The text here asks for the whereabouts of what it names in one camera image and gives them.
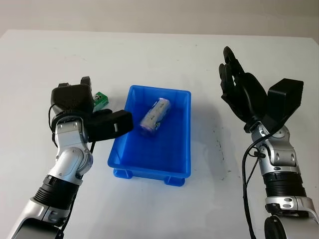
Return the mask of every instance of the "robotic hand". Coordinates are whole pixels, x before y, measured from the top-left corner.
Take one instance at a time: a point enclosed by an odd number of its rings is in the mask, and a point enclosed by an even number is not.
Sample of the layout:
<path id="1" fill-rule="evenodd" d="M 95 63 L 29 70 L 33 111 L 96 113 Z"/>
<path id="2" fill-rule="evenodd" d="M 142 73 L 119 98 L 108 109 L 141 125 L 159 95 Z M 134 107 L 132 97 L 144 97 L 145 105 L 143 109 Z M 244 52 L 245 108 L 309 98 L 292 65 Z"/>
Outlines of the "robotic hand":
<path id="1" fill-rule="evenodd" d="M 93 163 L 95 142 L 119 137 L 133 129 L 130 112 L 93 113 L 91 80 L 79 85 L 59 84 L 52 91 L 56 116 L 49 126 L 57 146 L 56 163 L 30 198 L 8 239 L 62 239 L 83 175 Z"/>
<path id="2" fill-rule="evenodd" d="M 255 239 L 248 207 L 247 185 L 259 162 L 266 185 L 266 239 L 317 239 L 319 217 L 313 201 L 306 196 L 290 133 L 284 126 L 301 104 L 303 82 L 282 79 L 266 94 L 258 80 L 245 73 L 229 47 L 224 49 L 225 65 L 219 66 L 222 99 L 235 115 L 245 122 L 244 130 L 252 133 L 253 143 L 246 150 L 243 163 L 243 199 L 250 236 Z M 249 152 L 254 148 L 254 155 Z M 257 157 L 246 179 L 247 156 Z"/>

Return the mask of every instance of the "can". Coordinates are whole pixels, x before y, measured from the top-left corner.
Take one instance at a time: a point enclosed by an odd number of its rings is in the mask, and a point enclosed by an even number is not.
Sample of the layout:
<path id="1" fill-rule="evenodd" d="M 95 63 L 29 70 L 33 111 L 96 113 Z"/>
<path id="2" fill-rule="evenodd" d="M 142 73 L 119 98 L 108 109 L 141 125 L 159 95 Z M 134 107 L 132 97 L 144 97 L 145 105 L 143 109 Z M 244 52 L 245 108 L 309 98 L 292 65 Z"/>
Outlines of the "can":
<path id="1" fill-rule="evenodd" d="M 159 98 L 140 122 L 142 134 L 145 136 L 153 136 L 170 108 L 171 104 L 169 100 Z"/>

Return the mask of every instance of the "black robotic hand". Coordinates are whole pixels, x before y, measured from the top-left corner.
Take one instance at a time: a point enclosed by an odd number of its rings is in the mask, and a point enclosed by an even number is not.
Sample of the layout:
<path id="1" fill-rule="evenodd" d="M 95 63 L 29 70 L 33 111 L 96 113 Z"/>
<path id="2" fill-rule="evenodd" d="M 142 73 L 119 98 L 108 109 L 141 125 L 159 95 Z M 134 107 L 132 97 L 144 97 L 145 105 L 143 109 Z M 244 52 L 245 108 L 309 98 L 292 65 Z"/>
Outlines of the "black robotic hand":
<path id="1" fill-rule="evenodd" d="M 268 132 L 283 126 L 301 104 L 304 83 L 282 79 L 267 95 L 256 77 L 244 72 L 228 46 L 224 48 L 224 58 L 226 64 L 219 66 L 222 99 L 246 123 L 245 131 L 251 132 L 257 122 L 261 122 Z"/>

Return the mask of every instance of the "white table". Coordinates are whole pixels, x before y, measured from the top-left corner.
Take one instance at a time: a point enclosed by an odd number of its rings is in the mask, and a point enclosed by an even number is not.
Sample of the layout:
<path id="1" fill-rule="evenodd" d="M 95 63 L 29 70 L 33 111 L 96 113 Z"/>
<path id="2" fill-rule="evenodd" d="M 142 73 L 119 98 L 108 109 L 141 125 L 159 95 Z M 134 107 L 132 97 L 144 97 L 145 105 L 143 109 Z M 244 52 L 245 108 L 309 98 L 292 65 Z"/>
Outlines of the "white table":
<path id="1" fill-rule="evenodd" d="M 248 238 L 240 166 L 251 138 L 220 98 L 218 66 L 226 45 L 266 90 L 285 77 L 305 82 L 302 105 L 286 126 L 307 195 L 319 211 L 319 47 L 312 39 L 10 30 L 0 39 L 0 238 L 54 165 L 51 90 L 87 75 L 113 110 L 124 107 L 133 84 L 191 91 L 192 171 L 183 187 L 115 178 L 107 165 L 113 140 L 97 143 L 65 237 Z M 259 239 L 269 216 L 265 197 L 257 168 L 249 203 Z"/>

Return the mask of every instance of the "white wall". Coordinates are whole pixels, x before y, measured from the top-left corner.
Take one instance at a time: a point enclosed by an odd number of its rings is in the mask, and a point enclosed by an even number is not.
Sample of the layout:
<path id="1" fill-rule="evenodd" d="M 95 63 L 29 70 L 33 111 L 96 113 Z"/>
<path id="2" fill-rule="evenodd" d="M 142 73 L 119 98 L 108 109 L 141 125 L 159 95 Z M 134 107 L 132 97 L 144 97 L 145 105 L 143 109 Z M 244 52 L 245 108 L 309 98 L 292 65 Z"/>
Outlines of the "white wall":
<path id="1" fill-rule="evenodd" d="M 319 0 L 0 0 L 7 29 L 305 36 Z"/>

